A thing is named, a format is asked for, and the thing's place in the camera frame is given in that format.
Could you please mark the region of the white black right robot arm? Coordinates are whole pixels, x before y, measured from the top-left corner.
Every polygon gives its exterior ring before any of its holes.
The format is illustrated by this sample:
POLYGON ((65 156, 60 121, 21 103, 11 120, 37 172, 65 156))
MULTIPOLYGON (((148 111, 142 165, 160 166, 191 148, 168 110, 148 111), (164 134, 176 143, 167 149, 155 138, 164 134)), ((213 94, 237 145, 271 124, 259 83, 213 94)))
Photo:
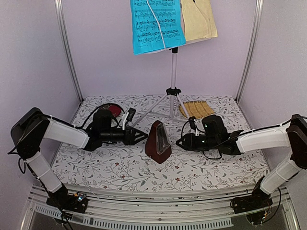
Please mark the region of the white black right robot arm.
POLYGON ((189 118, 189 123, 195 133, 181 135, 176 141, 184 150, 218 150, 220 155, 240 155, 253 150, 290 147, 289 155, 257 182, 253 195, 248 199, 252 209, 258 209, 275 189, 307 168, 307 119, 299 114, 292 115, 281 124, 247 132, 227 132, 221 117, 217 115, 203 118, 204 134, 200 134, 194 118, 189 118))

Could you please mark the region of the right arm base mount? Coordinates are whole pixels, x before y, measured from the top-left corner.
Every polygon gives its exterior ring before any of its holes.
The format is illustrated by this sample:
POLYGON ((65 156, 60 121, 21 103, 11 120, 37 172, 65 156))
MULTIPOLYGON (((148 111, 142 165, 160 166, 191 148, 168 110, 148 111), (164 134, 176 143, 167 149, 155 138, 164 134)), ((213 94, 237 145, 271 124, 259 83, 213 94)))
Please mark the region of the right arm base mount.
POLYGON ((262 211, 246 214, 247 221, 253 225, 258 226, 270 221, 279 210, 281 204, 282 193, 280 188, 279 192, 279 202, 276 210, 272 214, 273 201, 270 195, 266 193, 261 194, 259 192, 252 192, 248 196, 235 197, 230 201, 230 207, 233 209, 235 214, 246 213, 250 211, 255 211, 257 209, 262 209, 262 211))

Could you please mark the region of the dark red wooden metronome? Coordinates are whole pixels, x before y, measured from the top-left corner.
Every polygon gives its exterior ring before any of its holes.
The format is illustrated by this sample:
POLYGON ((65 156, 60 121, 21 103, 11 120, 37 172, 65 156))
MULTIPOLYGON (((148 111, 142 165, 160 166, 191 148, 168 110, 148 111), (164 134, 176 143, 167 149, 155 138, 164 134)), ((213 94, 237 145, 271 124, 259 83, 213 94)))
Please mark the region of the dark red wooden metronome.
POLYGON ((162 164, 163 162, 165 162, 172 153, 171 146, 162 155, 158 155, 156 152, 156 128, 158 124, 160 123, 162 122, 159 120, 156 120, 152 124, 147 141, 145 143, 146 155, 149 156, 151 159, 153 159, 158 164, 162 164))

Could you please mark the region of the white tripod music stand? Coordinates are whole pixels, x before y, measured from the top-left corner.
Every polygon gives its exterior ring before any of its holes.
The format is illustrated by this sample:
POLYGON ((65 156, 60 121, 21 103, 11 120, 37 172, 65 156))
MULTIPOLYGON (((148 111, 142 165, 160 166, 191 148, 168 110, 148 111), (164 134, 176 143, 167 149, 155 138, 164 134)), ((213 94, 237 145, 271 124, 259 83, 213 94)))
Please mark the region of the white tripod music stand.
POLYGON ((172 52, 172 70, 171 70, 171 86, 170 88, 166 89, 165 94, 158 100, 156 101, 147 111, 145 111, 140 118, 138 118, 132 126, 136 126, 143 118, 145 118, 155 107, 158 106, 164 98, 167 96, 170 96, 170 111, 169 111, 169 117, 171 120, 174 120, 174 101, 175 98, 181 105, 181 108, 183 109, 184 114, 186 115, 187 118, 189 118, 189 113, 180 98, 180 94, 182 93, 181 89, 176 87, 176 76, 177 76, 177 54, 178 54, 178 47, 174 47, 170 49, 172 52))

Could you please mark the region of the clear plastic metronome cover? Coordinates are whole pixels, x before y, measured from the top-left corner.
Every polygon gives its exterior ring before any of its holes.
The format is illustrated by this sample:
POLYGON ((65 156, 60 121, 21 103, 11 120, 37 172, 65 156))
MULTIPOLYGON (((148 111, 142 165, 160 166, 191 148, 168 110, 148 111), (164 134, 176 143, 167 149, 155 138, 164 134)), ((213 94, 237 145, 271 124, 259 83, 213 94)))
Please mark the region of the clear plastic metronome cover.
POLYGON ((162 155, 170 147, 168 134, 163 123, 158 124, 156 128, 156 152, 162 155))

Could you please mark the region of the yellow paper sheet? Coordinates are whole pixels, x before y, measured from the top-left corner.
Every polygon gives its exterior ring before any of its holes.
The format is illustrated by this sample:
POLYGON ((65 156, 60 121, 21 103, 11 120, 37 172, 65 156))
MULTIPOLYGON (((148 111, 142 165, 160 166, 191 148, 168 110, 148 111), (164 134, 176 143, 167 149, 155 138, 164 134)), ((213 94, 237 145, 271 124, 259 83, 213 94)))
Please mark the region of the yellow paper sheet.
POLYGON ((218 37, 209 0, 182 0, 181 12, 187 42, 218 37))

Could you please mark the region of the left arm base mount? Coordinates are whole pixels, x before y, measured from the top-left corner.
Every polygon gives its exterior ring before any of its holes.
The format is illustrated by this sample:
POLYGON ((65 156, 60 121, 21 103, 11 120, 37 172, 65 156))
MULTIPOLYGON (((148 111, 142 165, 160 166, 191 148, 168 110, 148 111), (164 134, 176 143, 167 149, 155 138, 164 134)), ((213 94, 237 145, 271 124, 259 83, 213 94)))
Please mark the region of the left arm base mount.
POLYGON ((87 194, 80 191, 69 194, 68 189, 63 185, 54 193, 47 190, 47 194, 48 199, 46 204, 57 207, 59 210, 68 210, 84 214, 87 209, 87 194))

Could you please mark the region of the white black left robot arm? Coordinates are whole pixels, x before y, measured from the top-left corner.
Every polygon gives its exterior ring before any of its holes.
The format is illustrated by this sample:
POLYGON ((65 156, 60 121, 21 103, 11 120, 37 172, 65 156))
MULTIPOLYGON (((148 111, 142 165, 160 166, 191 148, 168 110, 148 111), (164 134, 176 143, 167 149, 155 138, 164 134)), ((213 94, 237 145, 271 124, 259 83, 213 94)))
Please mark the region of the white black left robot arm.
POLYGON ((118 122, 112 112, 103 105, 95 108, 80 126, 74 126, 56 117, 44 114, 39 108, 32 108, 12 128, 14 147, 10 155, 18 155, 61 208, 71 204, 71 197, 61 190, 64 186, 55 175, 50 161, 42 152, 47 143, 72 145, 84 151, 93 152, 104 144, 123 143, 133 146, 145 140, 148 135, 130 126, 135 109, 130 108, 118 122))

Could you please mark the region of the blue sheet music page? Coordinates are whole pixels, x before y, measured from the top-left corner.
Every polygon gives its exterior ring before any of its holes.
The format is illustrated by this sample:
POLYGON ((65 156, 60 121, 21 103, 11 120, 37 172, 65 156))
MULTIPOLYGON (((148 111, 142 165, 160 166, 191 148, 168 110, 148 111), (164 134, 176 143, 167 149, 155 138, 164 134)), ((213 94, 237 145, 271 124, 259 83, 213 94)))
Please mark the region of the blue sheet music page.
POLYGON ((186 44, 179 0, 131 0, 135 55, 186 44))

